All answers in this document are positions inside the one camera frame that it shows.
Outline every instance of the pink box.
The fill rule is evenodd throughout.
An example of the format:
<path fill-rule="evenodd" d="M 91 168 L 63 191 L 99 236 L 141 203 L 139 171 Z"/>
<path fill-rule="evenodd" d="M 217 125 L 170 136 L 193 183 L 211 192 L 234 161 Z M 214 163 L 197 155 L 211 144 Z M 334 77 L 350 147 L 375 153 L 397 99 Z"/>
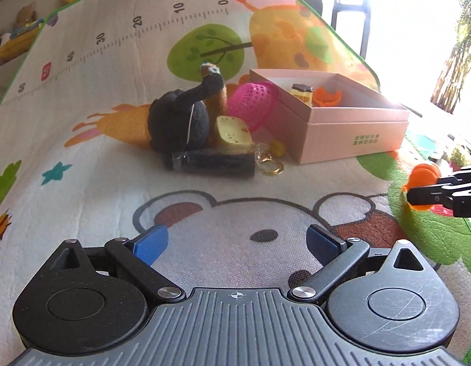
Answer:
<path fill-rule="evenodd" d="M 249 81 L 278 88 L 278 103 L 264 125 L 299 164 L 397 150 L 408 127 L 408 109 L 341 74 L 255 69 Z M 297 83 L 332 94 L 341 90 L 341 103 L 310 107 L 290 94 Z"/>

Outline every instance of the toy tail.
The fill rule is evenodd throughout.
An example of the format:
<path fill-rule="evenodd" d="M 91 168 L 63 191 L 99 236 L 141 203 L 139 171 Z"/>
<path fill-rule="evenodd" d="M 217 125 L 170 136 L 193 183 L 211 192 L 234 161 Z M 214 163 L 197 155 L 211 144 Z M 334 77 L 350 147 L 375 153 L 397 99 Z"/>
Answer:
<path fill-rule="evenodd" d="M 203 77 L 202 83 L 188 89 L 176 97 L 173 108 L 179 111 L 189 110 L 198 101 L 218 94 L 224 88 L 224 78 L 220 73 L 210 73 Z"/>

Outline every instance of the brown plush toy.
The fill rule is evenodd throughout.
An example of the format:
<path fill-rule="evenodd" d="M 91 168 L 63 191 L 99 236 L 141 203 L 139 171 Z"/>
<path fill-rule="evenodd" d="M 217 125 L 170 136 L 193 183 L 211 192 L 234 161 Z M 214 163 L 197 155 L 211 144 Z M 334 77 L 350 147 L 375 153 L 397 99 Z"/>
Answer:
<path fill-rule="evenodd" d="M 217 66 L 212 63 L 204 63 L 201 66 L 200 71 L 202 77 L 205 77 L 206 75 L 210 74 L 210 68 L 217 68 Z M 208 113 L 210 127 L 209 136 L 212 136 L 214 134 L 215 122 L 217 120 L 217 117 L 227 115 L 227 89 L 225 88 L 225 85 L 220 92 L 218 92 L 212 97 L 209 97 L 208 99 L 203 100 L 203 104 L 205 105 L 205 108 L 207 109 Z"/>
<path fill-rule="evenodd" d="M 17 14 L 17 20 L 13 24 L 13 31 L 19 30 L 22 27 L 30 25 L 37 20 L 37 12 L 35 11 L 35 3 L 31 3 L 22 7 Z"/>

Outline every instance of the teal star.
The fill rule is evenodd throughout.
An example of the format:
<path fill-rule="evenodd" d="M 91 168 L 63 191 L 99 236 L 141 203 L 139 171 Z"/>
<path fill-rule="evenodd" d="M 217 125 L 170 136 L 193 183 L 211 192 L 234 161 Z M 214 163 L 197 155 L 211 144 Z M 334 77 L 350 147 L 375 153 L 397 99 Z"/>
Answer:
<path fill-rule="evenodd" d="M 72 165 L 63 165 L 62 162 L 58 162 L 53 169 L 42 173 L 42 176 L 44 176 L 44 181 L 42 182 L 41 186 L 49 183 L 51 180 L 61 180 L 63 178 L 63 172 L 70 169 L 71 166 Z"/>

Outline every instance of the pink plastic basket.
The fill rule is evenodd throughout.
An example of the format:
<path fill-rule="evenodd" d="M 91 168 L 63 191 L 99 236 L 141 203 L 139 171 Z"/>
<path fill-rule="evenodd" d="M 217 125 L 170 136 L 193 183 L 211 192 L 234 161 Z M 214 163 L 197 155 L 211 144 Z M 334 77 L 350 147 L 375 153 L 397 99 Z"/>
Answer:
<path fill-rule="evenodd" d="M 242 84 L 227 100 L 229 116 L 242 119 L 253 132 L 263 125 L 276 97 L 276 87 L 271 82 Z"/>

